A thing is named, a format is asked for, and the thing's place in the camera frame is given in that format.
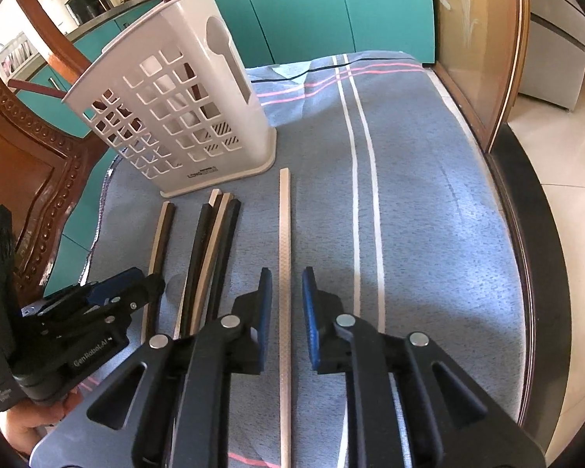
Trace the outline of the person left hand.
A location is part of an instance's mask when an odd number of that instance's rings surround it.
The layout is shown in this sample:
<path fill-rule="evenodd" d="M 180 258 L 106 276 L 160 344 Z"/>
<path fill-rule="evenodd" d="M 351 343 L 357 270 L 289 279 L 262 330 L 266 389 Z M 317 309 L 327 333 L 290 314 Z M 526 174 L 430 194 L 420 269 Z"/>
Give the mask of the person left hand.
<path fill-rule="evenodd" d="M 22 455 L 30 455 L 35 445 L 42 439 L 40 429 L 56 426 L 81 404 L 82 398 L 81 391 L 74 388 L 63 401 L 57 401 L 50 407 L 38 406 L 25 399 L 11 409 L 0 412 L 0 430 L 15 451 Z"/>

